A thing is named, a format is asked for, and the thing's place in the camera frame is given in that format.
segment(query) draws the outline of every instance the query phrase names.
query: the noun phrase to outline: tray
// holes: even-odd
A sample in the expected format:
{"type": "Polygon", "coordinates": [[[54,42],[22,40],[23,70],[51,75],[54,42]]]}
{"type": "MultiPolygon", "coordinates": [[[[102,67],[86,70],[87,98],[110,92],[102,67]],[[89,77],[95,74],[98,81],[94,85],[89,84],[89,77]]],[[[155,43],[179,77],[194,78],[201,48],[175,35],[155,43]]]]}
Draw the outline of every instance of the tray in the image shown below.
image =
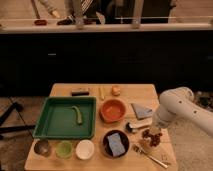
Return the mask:
{"type": "Polygon", "coordinates": [[[48,97],[33,132],[34,138],[90,139],[95,130],[96,98],[48,97]],[[82,124],[77,123],[77,106],[82,114],[82,124]]]}

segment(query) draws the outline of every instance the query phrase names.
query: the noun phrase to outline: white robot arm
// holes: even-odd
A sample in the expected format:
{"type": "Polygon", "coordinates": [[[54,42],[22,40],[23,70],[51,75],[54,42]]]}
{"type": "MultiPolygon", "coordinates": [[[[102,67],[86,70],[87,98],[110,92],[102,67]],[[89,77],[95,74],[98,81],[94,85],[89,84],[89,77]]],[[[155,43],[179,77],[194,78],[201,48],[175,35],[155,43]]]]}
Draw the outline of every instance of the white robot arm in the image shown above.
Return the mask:
{"type": "Polygon", "coordinates": [[[160,106],[153,114],[150,134],[155,135],[161,128],[167,128],[172,120],[181,116],[213,136],[213,113],[193,103],[194,94],[187,87],[164,91],[160,97],[160,106]]]}

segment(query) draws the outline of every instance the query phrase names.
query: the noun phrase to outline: metal spoon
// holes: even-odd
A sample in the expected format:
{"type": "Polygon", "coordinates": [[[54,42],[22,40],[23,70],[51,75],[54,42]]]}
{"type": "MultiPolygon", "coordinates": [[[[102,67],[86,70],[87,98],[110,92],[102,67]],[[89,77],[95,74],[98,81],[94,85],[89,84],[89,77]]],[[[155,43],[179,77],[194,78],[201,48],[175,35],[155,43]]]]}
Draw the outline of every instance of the metal spoon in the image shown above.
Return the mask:
{"type": "Polygon", "coordinates": [[[163,168],[167,169],[168,165],[164,164],[163,162],[159,161],[158,159],[154,158],[153,156],[149,155],[142,147],[138,147],[137,145],[133,145],[133,150],[136,152],[139,152],[140,154],[145,154],[148,158],[150,158],[152,161],[156,162],[163,168]]]}

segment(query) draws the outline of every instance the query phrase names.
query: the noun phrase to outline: small bowl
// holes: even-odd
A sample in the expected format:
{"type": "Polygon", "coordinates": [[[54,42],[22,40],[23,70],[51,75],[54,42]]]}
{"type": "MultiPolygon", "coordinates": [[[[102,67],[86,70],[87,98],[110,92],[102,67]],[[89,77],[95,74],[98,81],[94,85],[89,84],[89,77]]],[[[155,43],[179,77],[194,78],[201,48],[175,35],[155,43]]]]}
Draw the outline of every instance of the small bowl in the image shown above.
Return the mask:
{"type": "Polygon", "coordinates": [[[100,108],[101,118],[107,122],[117,122],[124,118],[126,107],[124,103],[118,99],[110,99],[103,103],[100,108]]]}
{"type": "Polygon", "coordinates": [[[120,130],[111,130],[111,131],[107,132],[105,134],[104,138],[103,138],[103,147],[104,147],[104,151],[107,153],[107,155],[109,157],[118,158],[118,157],[124,156],[128,152],[128,150],[129,150],[129,139],[124,132],[122,132],[120,130]],[[123,146],[125,148],[125,152],[120,154],[119,156],[116,156],[116,157],[113,156],[112,150],[110,149],[110,146],[109,146],[109,141],[107,139],[108,136],[115,134],[115,133],[119,134],[120,139],[121,139],[121,143],[123,144],[123,146]]]}
{"type": "Polygon", "coordinates": [[[51,152],[51,147],[48,140],[43,139],[36,142],[34,146],[34,152],[38,155],[49,156],[51,152]]]}
{"type": "Polygon", "coordinates": [[[70,141],[61,141],[56,146],[56,156],[59,158],[69,158],[72,154],[72,143],[70,141]]]}
{"type": "Polygon", "coordinates": [[[88,160],[94,154],[94,144],[90,140],[81,140],[76,147],[76,155],[81,160],[88,160]]]}

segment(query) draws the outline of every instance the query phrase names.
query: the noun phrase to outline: yellow object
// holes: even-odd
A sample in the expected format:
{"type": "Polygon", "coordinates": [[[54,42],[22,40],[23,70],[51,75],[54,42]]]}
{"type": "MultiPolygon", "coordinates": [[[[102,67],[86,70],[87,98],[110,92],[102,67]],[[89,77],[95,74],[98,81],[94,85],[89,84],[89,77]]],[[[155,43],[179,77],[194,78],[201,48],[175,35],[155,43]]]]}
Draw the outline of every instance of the yellow object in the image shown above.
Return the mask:
{"type": "Polygon", "coordinates": [[[111,93],[113,96],[119,96],[121,94],[121,88],[118,85],[112,86],[111,93]]]}
{"type": "Polygon", "coordinates": [[[100,93],[100,99],[104,100],[105,99],[105,91],[102,86],[99,87],[99,93],[100,93]]]}
{"type": "Polygon", "coordinates": [[[59,142],[55,152],[59,158],[69,158],[72,154],[72,143],[66,140],[59,142]]]}
{"type": "Polygon", "coordinates": [[[60,18],[60,14],[58,13],[57,10],[54,10],[54,11],[52,12],[52,16],[53,16],[54,18],[60,18]]]}

